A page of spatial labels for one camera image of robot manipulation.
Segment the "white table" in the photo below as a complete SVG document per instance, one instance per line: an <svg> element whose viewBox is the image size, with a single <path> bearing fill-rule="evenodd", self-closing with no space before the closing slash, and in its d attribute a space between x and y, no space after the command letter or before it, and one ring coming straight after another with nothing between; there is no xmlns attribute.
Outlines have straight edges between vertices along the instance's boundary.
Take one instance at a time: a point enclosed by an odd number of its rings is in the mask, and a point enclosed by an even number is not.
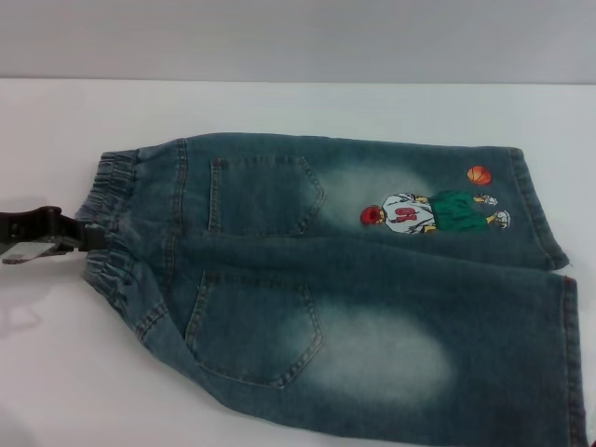
<svg viewBox="0 0 596 447"><path fill-rule="evenodd" d="M596 87L0 80L0 211L72 215L100 154L217 131L525 151L580 290L596 438ZM154 360L78 276L80 254L0 268L6 447L365 447L226 410Z"/></svg>

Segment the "embroidered patch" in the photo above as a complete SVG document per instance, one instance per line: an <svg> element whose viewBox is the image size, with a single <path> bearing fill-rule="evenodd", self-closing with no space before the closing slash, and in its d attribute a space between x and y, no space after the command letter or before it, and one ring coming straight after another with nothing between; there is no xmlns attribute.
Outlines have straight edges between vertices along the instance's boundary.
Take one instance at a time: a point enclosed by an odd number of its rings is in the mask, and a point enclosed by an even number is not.
<svg viewBox="0 0 596 447"><path fill-rule="evenodd" d="M474 204L495 206L497 200L487 195L472 196L459 191L444 191L433 197L411 193L395 194L382 207L372 205L360 215L365 225L386 224L392 231L408 235L432 231L482 231L490 226L508 228L509 213L497 211L489 216Z"/></svg>

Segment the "gray wall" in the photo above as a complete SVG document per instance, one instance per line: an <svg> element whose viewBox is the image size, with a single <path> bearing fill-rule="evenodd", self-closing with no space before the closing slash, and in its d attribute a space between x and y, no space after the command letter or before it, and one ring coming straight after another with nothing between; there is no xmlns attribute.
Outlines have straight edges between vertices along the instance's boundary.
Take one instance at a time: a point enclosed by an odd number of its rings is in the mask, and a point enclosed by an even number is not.
<svg viewBox="0 0 596 447"><path fill-rule="evenodd" d="M596 1L0 0L0 76L596 83Z"/></svg>

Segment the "denim shorts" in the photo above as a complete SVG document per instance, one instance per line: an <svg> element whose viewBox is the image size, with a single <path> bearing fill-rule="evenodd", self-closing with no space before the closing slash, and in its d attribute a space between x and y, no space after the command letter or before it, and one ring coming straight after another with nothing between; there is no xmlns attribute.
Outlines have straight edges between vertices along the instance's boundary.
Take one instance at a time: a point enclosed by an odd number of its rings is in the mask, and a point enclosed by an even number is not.
<svg viewBox="0 0 596 447"><path fill-rule="evenodd" d="M107 153L86 280L221 404L338 436L586 447L576 283L507 147L213 134Z"/></svg>

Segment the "white jersey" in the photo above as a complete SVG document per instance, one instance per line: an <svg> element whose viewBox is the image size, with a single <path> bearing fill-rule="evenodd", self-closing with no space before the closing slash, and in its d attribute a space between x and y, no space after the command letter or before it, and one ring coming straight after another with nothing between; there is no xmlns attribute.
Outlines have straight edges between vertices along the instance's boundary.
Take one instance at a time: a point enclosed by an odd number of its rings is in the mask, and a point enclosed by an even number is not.
<svg viewBox="0 0 596 447"><path fill-rule="evenodd" d="M435 216L428 202L419 202L414 194L390 196L383 204L385 223L398 233L422 233L426 225L435 224Z"/></svg>

